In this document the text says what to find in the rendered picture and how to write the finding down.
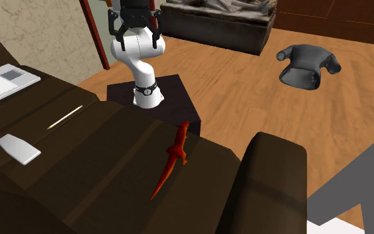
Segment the dark bed with grey bedding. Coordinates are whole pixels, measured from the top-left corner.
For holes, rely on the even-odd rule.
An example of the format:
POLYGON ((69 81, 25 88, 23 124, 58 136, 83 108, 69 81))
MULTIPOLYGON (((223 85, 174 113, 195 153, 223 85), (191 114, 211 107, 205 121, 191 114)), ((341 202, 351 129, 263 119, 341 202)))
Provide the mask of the dark bed with grey bedding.
POLYGON ((204 45, 260 55, 278 0, 166 0, 162 33, 204 45))

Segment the dark robot stand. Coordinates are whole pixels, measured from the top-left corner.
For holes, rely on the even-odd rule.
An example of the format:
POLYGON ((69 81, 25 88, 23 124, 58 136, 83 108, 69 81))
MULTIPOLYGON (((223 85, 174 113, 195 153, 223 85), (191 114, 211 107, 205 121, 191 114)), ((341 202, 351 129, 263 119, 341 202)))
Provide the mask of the dark robot stand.
POLYGON ((164 100, 155 108, 143 109, 133 104, 134 81, 108 85, 106 100, 130 106, 176 127, 188 121, 188 132, 200 136, 201 119, 179 75, 160 76, 156 81, 164 100))

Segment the pale yellow pencil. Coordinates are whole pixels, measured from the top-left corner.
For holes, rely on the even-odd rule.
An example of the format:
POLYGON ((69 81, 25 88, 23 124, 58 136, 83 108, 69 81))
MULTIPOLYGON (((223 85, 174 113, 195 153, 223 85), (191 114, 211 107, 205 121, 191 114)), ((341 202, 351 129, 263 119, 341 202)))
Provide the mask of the pale yellow pencil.
POLYGON ((47 130, 50 130, 51 128, 54 128, 57 124, 59 124, 60 122, 62 122, 65 119, 67 119, 69 116, 71 116, 72 114, 74 114, 75 112, 77 112, 78 110, 80 110, 82 107, 83 107, 83 105, 78 106, 77 108, 75 108, 74 110, 72 110, 71 112, 69 112, 68 114, 66 114, 62 118, 60 118, 59 120, 57 120, 55 123, 51 124, 47 128, 47 130))

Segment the red toy lizard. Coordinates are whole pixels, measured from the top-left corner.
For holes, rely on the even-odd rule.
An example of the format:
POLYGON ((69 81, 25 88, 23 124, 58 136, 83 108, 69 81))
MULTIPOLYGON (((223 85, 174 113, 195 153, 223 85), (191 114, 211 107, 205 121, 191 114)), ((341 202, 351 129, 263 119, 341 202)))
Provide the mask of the red toy lizard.
POLYGON ((168 159, 166 161, 161 177, 149 199, 150 201, 157 195, 163 184, 171 175, 171 172, 175 167, 176 161, 180 159, 182 166, 185 166, 188 162, 186 158, 187 154, 185 153, 183 147, 185 145, 186 139, 188 138, 187 130, 189 125, 190 123, 188 121, 184 121, 183 123, 181 123, 181 125, 177 129, 174 144, 166 149, 168 159))

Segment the dark brown leather sofa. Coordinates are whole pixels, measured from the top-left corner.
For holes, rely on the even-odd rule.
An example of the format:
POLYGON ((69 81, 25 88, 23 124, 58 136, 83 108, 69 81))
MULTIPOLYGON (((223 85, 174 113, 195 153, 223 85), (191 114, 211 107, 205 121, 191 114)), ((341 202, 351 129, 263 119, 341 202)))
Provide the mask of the dark brown leather sofa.
POLYGON ((0 234, 307 234, 302 146, 259 132, 238 158, 188 134, 150 201, 177 128, 40 78, 0 100, 0 138, 41 151, 24 166, 0 147, 0 234))

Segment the white flat remote control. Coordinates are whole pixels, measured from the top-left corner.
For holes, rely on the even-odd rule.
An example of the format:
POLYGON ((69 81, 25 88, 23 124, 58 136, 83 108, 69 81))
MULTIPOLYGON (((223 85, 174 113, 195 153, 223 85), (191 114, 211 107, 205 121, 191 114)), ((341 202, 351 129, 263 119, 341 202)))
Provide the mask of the white flat remote control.
POLYGON ((41 151, 30 143, 11 134, 6 134, 0 138, 0 147, 24 166, 41 154, 41 151))

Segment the dark grey floor cushion chair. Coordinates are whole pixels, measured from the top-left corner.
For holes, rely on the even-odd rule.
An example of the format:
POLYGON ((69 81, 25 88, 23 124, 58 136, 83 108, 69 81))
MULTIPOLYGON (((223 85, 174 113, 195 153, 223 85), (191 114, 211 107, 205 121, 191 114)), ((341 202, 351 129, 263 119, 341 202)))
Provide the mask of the dark grey floor cushion chair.
POLYGON ((328 50, 314 45, 291 45, 276 54, 276 59, 289 59, 290 63, 279 75, 279 80, 294 88, 316 90, 321 83, 321 68, 330 74, 341 71, 341 65, 335 55, 328 50))

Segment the red door frame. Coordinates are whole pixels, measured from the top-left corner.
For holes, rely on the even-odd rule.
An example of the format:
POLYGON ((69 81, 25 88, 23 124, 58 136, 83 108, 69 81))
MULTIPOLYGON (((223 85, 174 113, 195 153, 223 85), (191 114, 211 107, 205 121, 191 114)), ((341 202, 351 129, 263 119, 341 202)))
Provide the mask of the red door frame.
POLYGON ((110 64, 108 62, 105 50, 103 48, 101 38, 99 36, 96 23, 92 14, 92 11, 90 9, 90 4, 88 0, 79 0, 80 6, 82 7, 82 12, 85 16, 88 28, 90 30, 92 39, 94 41, 98 56, 100 58, 100 61, 102 63, 103 69, 109 70, 110 69, 110 64))

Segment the grey table frame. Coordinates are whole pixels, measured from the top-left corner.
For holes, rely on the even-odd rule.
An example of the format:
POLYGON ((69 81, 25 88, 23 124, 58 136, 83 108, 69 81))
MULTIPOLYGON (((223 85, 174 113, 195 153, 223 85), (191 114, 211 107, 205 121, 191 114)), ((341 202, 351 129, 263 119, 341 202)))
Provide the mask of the grey table frame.
POLYGON ((374 143, 307 198, 307 220, 323 225, 357 205, 374 234, 374 143))

